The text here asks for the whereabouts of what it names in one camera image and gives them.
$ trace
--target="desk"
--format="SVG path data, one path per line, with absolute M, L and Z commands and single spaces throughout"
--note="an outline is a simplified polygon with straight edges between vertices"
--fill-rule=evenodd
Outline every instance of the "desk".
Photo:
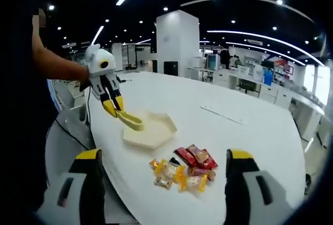
M 190 70 L 198 71 L 208 71 L 211 70 L 202 68 L 189 68 Z M 221 69 L 213 73 L 213 84 L 226 87 L 229 89 L 236 90 L 238 79 L 247 80 L 260 85 L 259 98 L 263 99 L 272 104 L 278 105 L 284 109 L 289 109 L 291 100 L 294 99 L 298 102 L 297 111 L 293 114 L 293 118 L 297 123 L 300 136 L 306 140 L 310 141 L 314 138 L 317 131 L 319 121 L 321 117 L 325 114 L 324 110 L 313 103 L 306 97 L 291 91 L 288 88 L 284 88 L 280 85 L 272 83 L 271 86 L 265 85 L 263 82 L 259 82 L 253 79 L 253 76 L 239 76 L 237 71 Z
M 122 83 L 120 92 L 127 111 L 144 109 L 167 113 L 178 129 L 172 141 L 154 151 L 129 145 L 122 139 L 123 123 L 109 115 L 93 95 L 90 97 L 91 129 L 96 146 L 103 151 L 105 170 L 119 197 L 140 224 L 223 224 L 226 150 L 229 148 L 250 152 L 260 169 L 267 170 L 283 186 L 286 201 L 292 208 L 303 201 L 304 155 L 296 126 L 287 110 L 188 78 L 149 72 L 129 73 L 126 78 L 132 81 Z M 200 108 L 212 101 L 218 103 L 222 111 L 242 115 L 247 123 L 240 125 Z M 269 116 L 275 118 L 267 122 Z M 154 186 L 149 161 L 169 159 L 176 148 L 193 143 L 207 148 L 218 163 L 215 181 L 198 195 L 179 193 L 178 185 L 170 190 Z M 274 222 L 279 224 L 284 218 Z

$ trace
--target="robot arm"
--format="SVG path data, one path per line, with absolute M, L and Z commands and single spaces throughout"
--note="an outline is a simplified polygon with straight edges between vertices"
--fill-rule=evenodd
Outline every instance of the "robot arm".
M 103 108 L 132 129 L 143 130 L 142 120 L 124 112 L 119 80 L 115 74 L 116 61 L 114 56 L 108 51 L 100 49 L 100 45 L 97 44 L 88 47 L 85 57 L 93 95 L 101 101 Z

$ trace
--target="hexagonal tray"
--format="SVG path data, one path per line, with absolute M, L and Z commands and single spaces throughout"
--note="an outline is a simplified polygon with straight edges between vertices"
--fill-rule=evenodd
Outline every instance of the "hexagonal tray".
M 155 149 L 169 141 L 177 131 L 167 114 L 137 111 L 131 115 L 141 118 L 145 125 L 143 131 L 135 131 L 125 126 L 124 140 L 133 145 Z

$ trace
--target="black cable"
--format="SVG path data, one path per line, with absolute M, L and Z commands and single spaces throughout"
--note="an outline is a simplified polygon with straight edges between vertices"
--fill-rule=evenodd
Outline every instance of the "black cable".
M 83 148 L 85 148 L 87 151 L 89 150 L 84 144 L 82 144 L 76 137 L 74 137 L 72 134 L 70 134 L 69 131 L 67 131 L 60 123 L 59 121 L 56 119 L 57 124 L 61 127 L 61 129 L 71 138 L 73 138 L 76 142 L 78 142 Z

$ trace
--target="white wall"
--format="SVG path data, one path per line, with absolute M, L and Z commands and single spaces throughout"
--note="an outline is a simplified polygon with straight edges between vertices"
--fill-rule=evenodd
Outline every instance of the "white wall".
M 178 61 L 178 74 L 185 77 L 190 60 L 199 55 L 199 19 L 181 10 L 157 18 L 158 72 L 165 61 Z

